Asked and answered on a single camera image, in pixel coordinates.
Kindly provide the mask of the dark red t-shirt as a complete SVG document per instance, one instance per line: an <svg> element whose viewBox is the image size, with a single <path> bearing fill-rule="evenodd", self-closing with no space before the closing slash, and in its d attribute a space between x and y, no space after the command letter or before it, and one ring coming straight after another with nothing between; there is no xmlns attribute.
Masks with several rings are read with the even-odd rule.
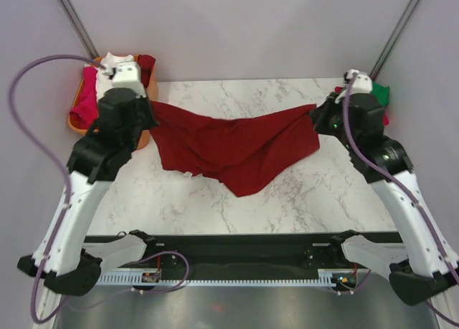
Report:
<svg viewBox="0 0 459 329"><path fill-rule="evenodd" d="M320 148L310 118L315 105L234 120L151 106L159 125L150 134L163 169L213 178L238 197L256 194Z"/></svg>

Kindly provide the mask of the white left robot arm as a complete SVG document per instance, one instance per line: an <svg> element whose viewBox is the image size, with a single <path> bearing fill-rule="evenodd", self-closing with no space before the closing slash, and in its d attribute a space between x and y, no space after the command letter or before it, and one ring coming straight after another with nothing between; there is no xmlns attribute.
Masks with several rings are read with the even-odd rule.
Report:
<svg viewBox="0 0 459 329"><path fill-rule="evenodd" d="M50 228L36 251L17 267L64 296L83 296L101 275L137 262L149 267L157 259L152 238L135 230L121 239L84 248L95 212L119 170L129 162L142 133L158 125L141 69L134 61L108 70L113 86L98 101L98 117L72 149L64 167L65 189Z"/></svg>

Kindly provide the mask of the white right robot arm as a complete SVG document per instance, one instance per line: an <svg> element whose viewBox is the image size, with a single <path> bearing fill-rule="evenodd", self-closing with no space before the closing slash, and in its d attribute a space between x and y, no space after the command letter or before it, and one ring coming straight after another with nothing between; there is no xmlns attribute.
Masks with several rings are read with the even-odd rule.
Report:
<svg viewBox="0 0 459 329"><path fill-rule="evenodd" d="M384 107L368 74L350 69L344 89L311 111L313 129L335 137L353 167L381 199L403 247L375 243L352 230L332 239L330 262L355 262L388 280L397 297L418 305L458 285L458 253L447 243L425 203L406 150L384 132Z"/></svg>

